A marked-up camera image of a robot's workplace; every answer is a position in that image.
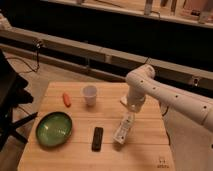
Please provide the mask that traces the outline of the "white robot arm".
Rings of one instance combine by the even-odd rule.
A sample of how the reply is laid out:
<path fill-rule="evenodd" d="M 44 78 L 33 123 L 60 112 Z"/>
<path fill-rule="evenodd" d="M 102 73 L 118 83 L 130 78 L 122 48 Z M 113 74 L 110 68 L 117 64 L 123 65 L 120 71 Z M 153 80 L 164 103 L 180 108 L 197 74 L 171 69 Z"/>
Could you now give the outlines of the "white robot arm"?
<path fill-rule="evenodd" d="M 128 106 L 142 105 L 148 94 L 213 132 L 213 99 L 160 83 L 154 77 L 155 70 L 148 64 L 126 75 Z"/>

